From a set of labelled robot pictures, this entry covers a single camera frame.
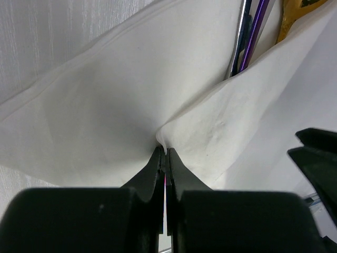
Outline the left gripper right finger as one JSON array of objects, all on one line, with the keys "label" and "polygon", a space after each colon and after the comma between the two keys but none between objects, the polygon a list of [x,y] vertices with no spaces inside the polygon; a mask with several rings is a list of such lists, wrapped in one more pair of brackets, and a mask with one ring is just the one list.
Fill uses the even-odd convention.
[{"label": "left gripper right finger", "polygon": [[323,252],[306,203],[290,192],[212,190],[173,148],[166,157],[173,252]]}]

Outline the silver table knife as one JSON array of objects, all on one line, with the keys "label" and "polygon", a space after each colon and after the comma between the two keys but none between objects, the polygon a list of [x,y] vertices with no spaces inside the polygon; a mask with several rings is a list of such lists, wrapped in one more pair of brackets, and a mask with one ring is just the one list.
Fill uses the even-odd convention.
[{"label": "silver table knife", "polygon": [[237,27],[237,33],[235,38],[235,45],[233,54],[230,60],[229,68],[226,73],[226,78],[230,78],[237,73],[238,60],[242,48],[245,45],[245,37],[250,26],[250,8],[252,0],[243,0],[240,7],[239,23]]}]

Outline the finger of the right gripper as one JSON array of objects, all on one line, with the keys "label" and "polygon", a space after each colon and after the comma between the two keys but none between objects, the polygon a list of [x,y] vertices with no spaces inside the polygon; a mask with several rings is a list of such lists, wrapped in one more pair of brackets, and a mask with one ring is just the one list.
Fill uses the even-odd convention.
[{"label": "finger of the right gripper", "polygon": [[309,180],[332,219],[336,218],[336,133],[307,128],[296,137],[303,144],[288,155]]}]

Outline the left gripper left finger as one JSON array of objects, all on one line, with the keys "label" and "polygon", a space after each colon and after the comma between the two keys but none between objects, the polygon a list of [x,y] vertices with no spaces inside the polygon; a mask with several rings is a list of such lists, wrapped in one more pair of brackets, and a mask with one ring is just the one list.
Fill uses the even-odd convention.
[{"label": "left gripper left finger", "polygon": [[1,220],[1,252],[158,252],[165,154],[119,188],[30,188]]}]

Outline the white paper napkin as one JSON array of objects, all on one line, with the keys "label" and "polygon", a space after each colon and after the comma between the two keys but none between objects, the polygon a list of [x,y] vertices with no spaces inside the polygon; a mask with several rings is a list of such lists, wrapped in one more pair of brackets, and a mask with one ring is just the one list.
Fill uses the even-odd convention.
[{"label": "white paper napkin", "polygon": [[336,1],[225,79],[239,1],[161,1],[14,97],[1,93],[1,166],[58,186],[120,186],[175,148],[215,189],[310,187],[296,131],[336,130]]}]

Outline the gold ornate spoon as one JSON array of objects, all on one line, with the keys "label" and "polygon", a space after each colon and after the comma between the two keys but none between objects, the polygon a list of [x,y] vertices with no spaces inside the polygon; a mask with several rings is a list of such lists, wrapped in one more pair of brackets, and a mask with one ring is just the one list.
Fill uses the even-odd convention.
[{"label": "gold ornate spoon", "polygon": [[284,40],[292,25],[315,9],[326,3],[327,0],[283,0],[282,1],[282,22],[277,36],[276,44]]}]

